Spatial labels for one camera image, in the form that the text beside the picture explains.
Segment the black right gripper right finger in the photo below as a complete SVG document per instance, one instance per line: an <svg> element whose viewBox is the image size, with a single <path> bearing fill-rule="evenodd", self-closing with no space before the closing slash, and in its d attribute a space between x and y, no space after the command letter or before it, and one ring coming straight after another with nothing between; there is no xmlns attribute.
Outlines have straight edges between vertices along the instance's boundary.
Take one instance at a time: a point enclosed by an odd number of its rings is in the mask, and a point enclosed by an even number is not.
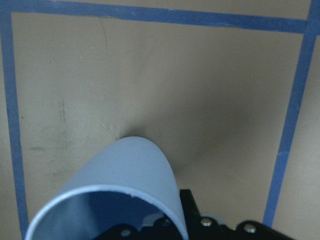
<svg viewBox="0 0 320 240"><path fill-rule="evenodd" d="M181 189L186 229L190 240L290 240L291 237L276 231L260 222L245 220L235 229L210 216L202 216L189 189Z"/></svg>

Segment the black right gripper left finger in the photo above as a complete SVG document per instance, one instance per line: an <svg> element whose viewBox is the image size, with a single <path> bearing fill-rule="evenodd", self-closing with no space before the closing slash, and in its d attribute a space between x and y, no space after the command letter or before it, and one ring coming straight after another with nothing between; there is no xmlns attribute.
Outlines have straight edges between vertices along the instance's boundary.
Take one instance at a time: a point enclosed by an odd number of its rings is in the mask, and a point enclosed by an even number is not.
<svg viewBox="0 0 320 240"><path fill-rule="evenodd" d="M97 236L98 240L179 240L177 227L168 218L159 218L140 230L129 224L115 225Z"/></svg>

